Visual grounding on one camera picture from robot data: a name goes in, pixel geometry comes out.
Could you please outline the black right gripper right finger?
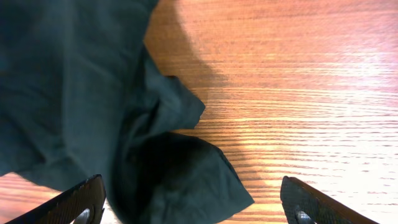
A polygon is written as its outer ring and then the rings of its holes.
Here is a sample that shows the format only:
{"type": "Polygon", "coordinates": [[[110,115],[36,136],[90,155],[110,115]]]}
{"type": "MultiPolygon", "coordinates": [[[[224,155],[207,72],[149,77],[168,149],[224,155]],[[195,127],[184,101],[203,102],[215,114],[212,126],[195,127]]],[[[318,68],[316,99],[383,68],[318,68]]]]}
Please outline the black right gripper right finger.
{"type": "Polygon", "coordinates": [[[288,224],[377,224],[295,177],[282,179],[280,199],[288,224]]]}

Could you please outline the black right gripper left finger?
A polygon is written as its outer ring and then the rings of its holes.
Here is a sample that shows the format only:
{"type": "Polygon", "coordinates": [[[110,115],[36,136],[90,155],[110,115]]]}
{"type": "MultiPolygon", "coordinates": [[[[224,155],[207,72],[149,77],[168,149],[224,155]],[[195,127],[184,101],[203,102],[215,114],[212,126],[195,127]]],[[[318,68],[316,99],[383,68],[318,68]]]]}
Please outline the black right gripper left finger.
{"type": "Polygon", "coordinates": [[[96,174],[6,224],[100,224],[106,191],[96,174]]]}

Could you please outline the black t-shirt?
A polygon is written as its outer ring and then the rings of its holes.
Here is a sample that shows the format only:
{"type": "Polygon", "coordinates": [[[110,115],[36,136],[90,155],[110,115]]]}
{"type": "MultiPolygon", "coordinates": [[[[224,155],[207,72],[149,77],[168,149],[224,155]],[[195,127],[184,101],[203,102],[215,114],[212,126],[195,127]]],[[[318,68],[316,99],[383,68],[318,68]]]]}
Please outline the black t-shirt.
{"type": "Polygon", "coordinates": [[[144,45],[156,4],[1,2],[1,174],[60,191],[99,174],[123,223],[218,223],[253,203],[219,148],[179,133],[205,106],[144,45]]]}

